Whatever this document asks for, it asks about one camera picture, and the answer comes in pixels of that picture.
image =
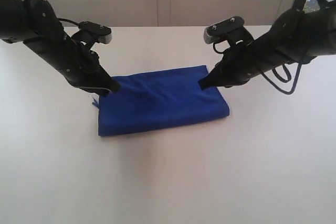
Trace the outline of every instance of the white table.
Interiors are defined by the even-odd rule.
[[[95,48],[110,74],[221,58],[202,27],[113,31]],[[335,223],[335,68],[304,66],[292,96],[262,77],[220,88],[224,120],[100,138],[92,95],[0,43],[0,223]]]

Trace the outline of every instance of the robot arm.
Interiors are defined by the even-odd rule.
[[[336,54],[336,3],[317,0],[320,10],[305,14],[298,9],[283,13],[269,32],[256,40],[243,27],[244,20],[232,17],[205,29],[204,39],[213,44],[222,60],[210,74],[199,81],[202,89],[209,87],[232,87],[246,84],[251,78],[262,75],[284,94],[295,90],[301,66],[320,55]],[[216,50],[216,44],[228,41],[230,48]],[[285,64],[298,63],[297,73],[290,91],[279,88],[264,73],[272,70],[282,82],[289,82],[291,75]],[[275,68],[283,66],[287,79]]]
[[[45,0],[0,0],[0,39],[23,42],[73,87],[107,96],[120,85],[100,66],[91,47],[111,41],[111,29],[82,22],[79,31],[69,37]]]

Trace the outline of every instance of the blue fabric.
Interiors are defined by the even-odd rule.
[[[206,66],[114,77],[117,94],[99,99],[98,134],[114,136],[202,123],[229,115],[217,88],[202,91]]]

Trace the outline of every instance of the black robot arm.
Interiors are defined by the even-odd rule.
[[[100,66],[91,47],[107,44],[111,29],[91,22],[78,24],[79,31],[69,37],[45,0],[0,0],[0,39],[23,42],[76,88],[107,96],[120,85]]]
[[[240,17],[206,28],[205,42],[213,44],[214,50],[223,54],[223,58],[207,77],[199,81],[201,88],[243,85],[261,74],[282,93],[292,94],[302,65],[317,56],[336,54],[336,4],[317,1],[320,10],[305,14],[290,9],[275,21],[269,32],[256,40],[243,27],[244,20]],[[216,44],[226,40],[230,48],[218,52]],[[295,62],[298,68],[290,91],[282,90],[265,75],[272,70],[280,81],[289,82],[291,75],[285,64]],[[279,66],[283,66],[286,78],[276,72],[275,68]]]

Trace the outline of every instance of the folded blue towel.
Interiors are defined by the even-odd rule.
[[[206,66],[114,77],[117,94],[100,97],[98,134],[114,136],[202,123],[229,115],[217,88],[204,91]]]

